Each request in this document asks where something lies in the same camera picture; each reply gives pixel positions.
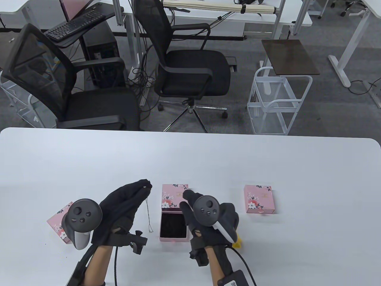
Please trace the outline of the person's left hand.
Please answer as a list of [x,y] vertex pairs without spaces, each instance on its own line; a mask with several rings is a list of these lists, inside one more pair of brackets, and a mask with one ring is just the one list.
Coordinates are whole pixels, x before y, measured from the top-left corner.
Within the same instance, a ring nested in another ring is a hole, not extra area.
[[147,199],[151,189],[150,181],[141,179],[111,192],[99,205],[102,220],[93,231],[91,243],[107,245],[111,241],[110,236],[128,234],[138,208]]

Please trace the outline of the person's right hand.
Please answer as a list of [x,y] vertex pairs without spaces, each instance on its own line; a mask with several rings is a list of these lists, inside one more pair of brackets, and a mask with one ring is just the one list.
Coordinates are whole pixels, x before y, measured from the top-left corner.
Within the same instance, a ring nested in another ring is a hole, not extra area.
[[200,232],[204,246],[232,245],[237,242],[239,215],[232,203],[219,203],[211,195],[187,189],[179,206],[191,233]]

